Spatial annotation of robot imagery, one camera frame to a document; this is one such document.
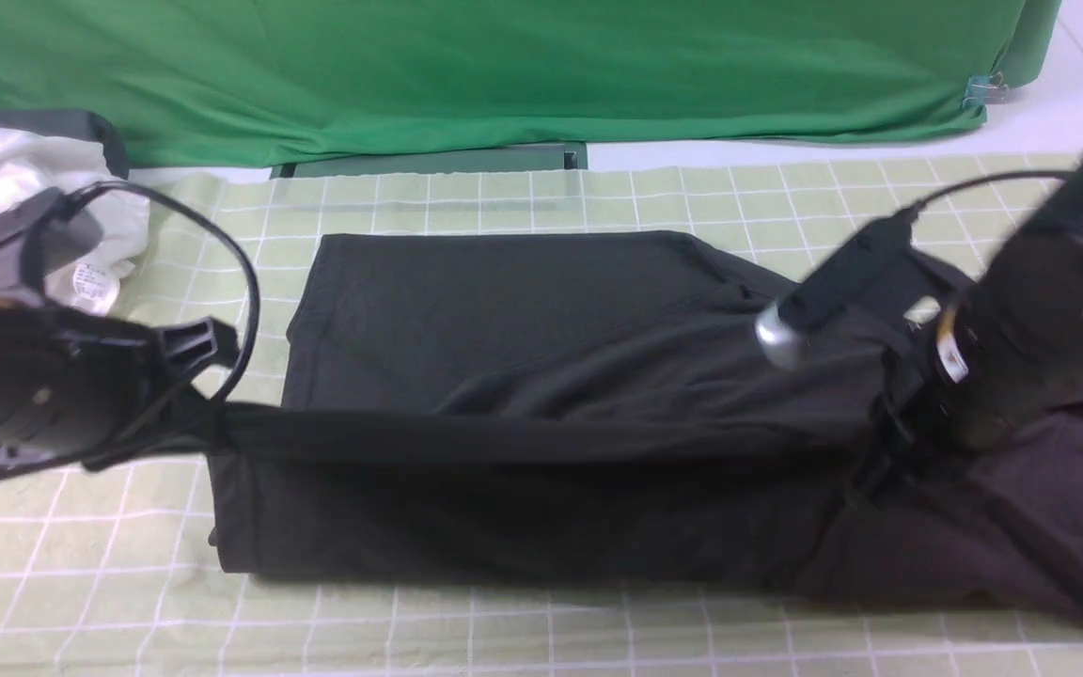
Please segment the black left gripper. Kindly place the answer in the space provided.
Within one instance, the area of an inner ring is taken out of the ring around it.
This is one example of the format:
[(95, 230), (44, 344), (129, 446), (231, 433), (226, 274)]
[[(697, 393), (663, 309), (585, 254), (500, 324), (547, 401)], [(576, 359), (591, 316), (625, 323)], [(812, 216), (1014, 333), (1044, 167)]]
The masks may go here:
[(235, 327), (147, 326), (68, 308), (0, 307), (0, 470), (69, 460), (168, 421), (211, 366), (232, 366)]

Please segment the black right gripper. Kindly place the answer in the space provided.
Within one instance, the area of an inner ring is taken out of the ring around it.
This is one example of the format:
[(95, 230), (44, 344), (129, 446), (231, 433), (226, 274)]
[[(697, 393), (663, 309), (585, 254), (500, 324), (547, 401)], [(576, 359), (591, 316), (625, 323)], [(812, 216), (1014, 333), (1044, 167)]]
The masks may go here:
[(937, 337), (951, 304), (973, 283), (963, 273), (888, 273), (846, 287), (843, 304), (895, 335), (882, 354), (884, 376), (869, 411), (872, 432), (848, 480), (848, 498), (882, 498), (890, 489), (915, 484), (937, 460), (984, 452), (983, 440), (960, 415), (960, 391)]

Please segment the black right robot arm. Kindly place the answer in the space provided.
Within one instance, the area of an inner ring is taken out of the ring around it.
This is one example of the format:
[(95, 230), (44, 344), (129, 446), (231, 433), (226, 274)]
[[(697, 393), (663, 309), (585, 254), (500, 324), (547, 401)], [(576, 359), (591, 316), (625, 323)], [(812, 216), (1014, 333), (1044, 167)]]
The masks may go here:
[(884, 369), (854, 500), (988, 453), (1083, 388), (1083, 159)]

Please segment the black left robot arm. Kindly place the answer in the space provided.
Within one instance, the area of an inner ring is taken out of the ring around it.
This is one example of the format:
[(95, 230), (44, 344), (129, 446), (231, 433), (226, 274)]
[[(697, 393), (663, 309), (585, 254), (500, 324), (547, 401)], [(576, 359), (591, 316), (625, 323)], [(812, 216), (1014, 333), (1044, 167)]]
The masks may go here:
[(112, 457), (203, 411), (193, 381), (242, 354), (216, 318), (147, 326), (0, 299), (0, 468)]

